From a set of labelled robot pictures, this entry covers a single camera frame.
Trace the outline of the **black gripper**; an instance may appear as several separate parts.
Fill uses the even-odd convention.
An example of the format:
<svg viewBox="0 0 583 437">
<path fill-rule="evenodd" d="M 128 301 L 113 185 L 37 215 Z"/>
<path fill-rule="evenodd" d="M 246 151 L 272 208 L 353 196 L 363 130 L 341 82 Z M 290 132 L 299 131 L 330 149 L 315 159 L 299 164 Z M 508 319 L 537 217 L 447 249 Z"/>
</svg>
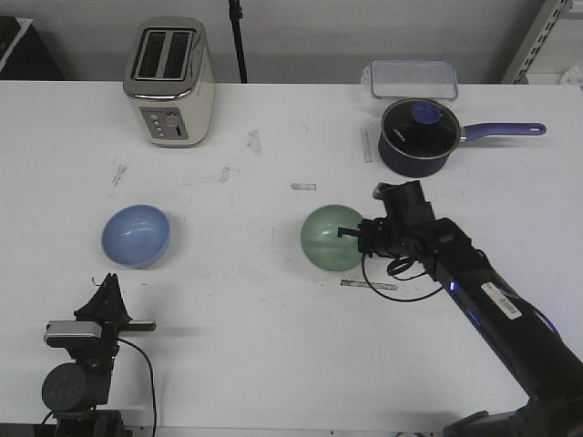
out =
<svg viewBox="0 0 583 437">
<path fill-rule="evenodd" d="M 409 207 L 390 207 L 385 218 L 364 219 L 358 229 L 339 227 L 337 237 L 358 238 L 357 247 L 364 255 L 399 259 L 412 257 L 420 250 L 420 237 L 414 230 L 435 220 L 429 202 Z"/>
<path fill-rule="evenodd" d="M 113 320 L 105 318 L 108 305 L 108 290 L 110 283 L 110 300 Z M 123 332 L 148 332 L 156 329 L 154 320 L 133 320 L 127 311 L 119 287 L 118 275 L 108 273 L 98 286 L 96 293 L 80 309 L 74 311 L 76 320 L 94 321 L 102 328 L 102 339 L 86 347 L 73 350 L 113 350 L 118 344 L 118 338 Z"/>
</svg>

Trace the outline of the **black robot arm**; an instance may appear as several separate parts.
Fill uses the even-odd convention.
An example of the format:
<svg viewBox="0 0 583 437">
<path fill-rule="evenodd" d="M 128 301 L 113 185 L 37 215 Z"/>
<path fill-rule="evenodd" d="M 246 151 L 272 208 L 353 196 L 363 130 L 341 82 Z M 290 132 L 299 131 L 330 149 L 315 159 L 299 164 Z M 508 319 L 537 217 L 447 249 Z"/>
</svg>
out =
<svg viewBox="0 0 583 437">
<path fill-rule="evenodd" d="M 87 304 L 74 311 L 73 320 L 51 320 L 44 341 L 64 349 L 70 362 L 56 366 L 42 384 L 42 401 L 56 420 L 54 436 L 132 436 L 118 410 L 100 410 L 111 388 L 119 345 L 147 355 L 122 335 L 153 331 L 153 320 L 133 320 L 126 309 L 118 275 L 108 273 Z"/>
<path fill-rule="evenodd" d="M 581 360 L 451 219 L 435 218 L 424 203 L 338 234 L 355 236 L 363 254 L 421 263 L 527 394 L 525 406 L 474 413 L 446 426 L 445 436 L 581 435 Z"/>
</svg>

